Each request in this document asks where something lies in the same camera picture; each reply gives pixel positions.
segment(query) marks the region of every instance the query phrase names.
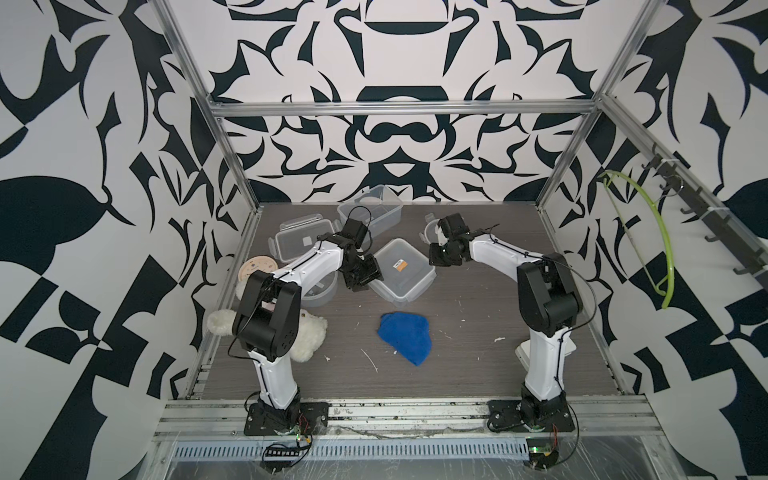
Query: yellow-green tube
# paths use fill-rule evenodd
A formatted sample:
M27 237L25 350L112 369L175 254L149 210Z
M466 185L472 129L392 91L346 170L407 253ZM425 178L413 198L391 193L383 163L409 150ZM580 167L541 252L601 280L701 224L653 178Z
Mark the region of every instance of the yellow-green tube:
M674 258L672 257L672 243L670 241L669 233L667 232L667 226L664 224L664 219L661 217L659 210L656 208L656 203L650 199L645 189L641 187L636 181L632 180L632 178L616 170L606 170L600 176L602 177L604 175L608 175L610 181L613 181L614 176L626 180L627 183L629 183L635 190L637 190L637 192L645 200L645 203L650 207L650 210L654 212L654 217L656 218L656 223L659 226L661 239L664 241L664 250L666 251L667 255L667 292L664 295L664 301L661 303L661 308L666 309L670 305L670 301L672 301L672 294L674 293Z

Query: black and white patterned wall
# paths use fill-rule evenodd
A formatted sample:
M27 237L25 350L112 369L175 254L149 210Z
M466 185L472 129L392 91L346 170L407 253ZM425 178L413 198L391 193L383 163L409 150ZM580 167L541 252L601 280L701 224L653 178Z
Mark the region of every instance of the black and white patterned wall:
M616 92L690 170L766 235L768 5L760 0L670 0ZM658 177L603 117L546 205L568 261L598 295L595 322L624 381L645 393L689 475L768 475L768 293L711 232L683 214L677 197L659 202L670 231L674 297L662 310L599 177L621 170L653 200ZM657 282L666 255L641 196L616 180L621 215Z
M171 0L229 102L591 98L635 0ZM230 118L261 201L535 200L577 115Z
M405 201L536 200L578 114L228 118L260 201L337 202L389 185Z
M248 207L146 0L0 7L3 478L134 478Z

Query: metal vent grate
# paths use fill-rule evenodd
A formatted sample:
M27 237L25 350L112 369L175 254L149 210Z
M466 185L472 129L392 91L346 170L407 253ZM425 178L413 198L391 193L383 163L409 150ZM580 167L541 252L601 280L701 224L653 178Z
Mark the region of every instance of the metal vent grate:
M272 441L178 442L179 462L258 460ZM528 460L525 439L317 439L304 461L506 458Z

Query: blue cloth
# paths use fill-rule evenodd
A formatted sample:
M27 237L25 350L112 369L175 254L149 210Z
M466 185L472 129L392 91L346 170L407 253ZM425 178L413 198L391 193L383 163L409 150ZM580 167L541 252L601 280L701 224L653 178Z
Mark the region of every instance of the blue cloth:
M421 365L432 350L429 322L420 315L401 312L382 315L379 336L416 366Z

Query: clear plastic container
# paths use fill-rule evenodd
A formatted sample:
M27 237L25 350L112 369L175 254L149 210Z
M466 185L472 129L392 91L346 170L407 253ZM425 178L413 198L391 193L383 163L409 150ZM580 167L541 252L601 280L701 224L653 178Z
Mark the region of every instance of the clear plastic container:
M270 238L270 252L273 257L283 263L291 263L303 254L309 252L317 242L317 237L324 233L339 231L338 221L331 223L321 214L288 220L280 224L280 232ZM338 289L338 274L331 272L309 289L304 289L301 306L313 308L325 305L336 294Z
M371 210L371 223L368 224L369 215L365 208L358 208L352 212L352 209L362 205ZM402 200L397 194L386 185L377 185L366 192L347 200L337 208L342 226L349 218L349 212L352 212L354 220L360 220L368 225L371 237L379 235L388 228L392 228L400 223L402 214Z
M334 231L331 220L323 219L321 214L312 214L281 223L280 232L267 242L273 257L291 263L312 249L318 235Z
M302 295L301 306L303 308L314 308L325 305L333 299L338 289L339 272L329 273Z
M429 259L402 238L387 243L374 257L384 280L369 283L371 290L398 308L419 298L437 277Z
M440 220L439 218L435 218L435 214L427 214L424 217L424 220L427 223L427 226L424 228L424 233L419 232L419 237L422 239L422 242L429 245L430 243L439 243L439 236L437 233L437 223Z

